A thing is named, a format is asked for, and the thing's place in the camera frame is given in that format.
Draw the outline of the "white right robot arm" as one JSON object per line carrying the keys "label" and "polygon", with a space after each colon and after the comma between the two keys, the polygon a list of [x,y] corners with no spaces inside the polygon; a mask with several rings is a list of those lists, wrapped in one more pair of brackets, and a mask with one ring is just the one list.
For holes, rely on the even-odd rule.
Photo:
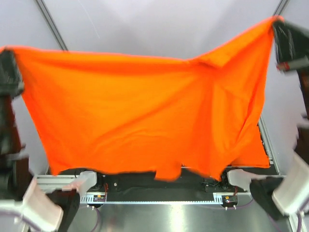
{"label": "white right robot arm", "polygon": [[[305,108],[309,107],[309,31],[289,22],[273,23],[277,68],[296,71]],[[236,186],[251,193],[253,199],[274,219],[292,214],[301,217],[309,204],[309,129],[298,128],[295,156],[286,176],[257,175],[234,169],[219,179],[223,191]]]}

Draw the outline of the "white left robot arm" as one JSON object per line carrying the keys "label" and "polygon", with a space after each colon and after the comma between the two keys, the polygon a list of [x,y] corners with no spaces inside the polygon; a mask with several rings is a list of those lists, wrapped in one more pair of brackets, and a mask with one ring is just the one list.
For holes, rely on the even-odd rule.
{"label": "white left robot arm", "polygon": [[12,100],[24,91],[23,76],[12,50],[0,53],[0,214],[26,223],[36,232],[68,231],[91,188],[100,191],[104,179],[93,171],[79,176],[45,176],[41,182],[28,168],[27,157],[19,158],[20,142]]}

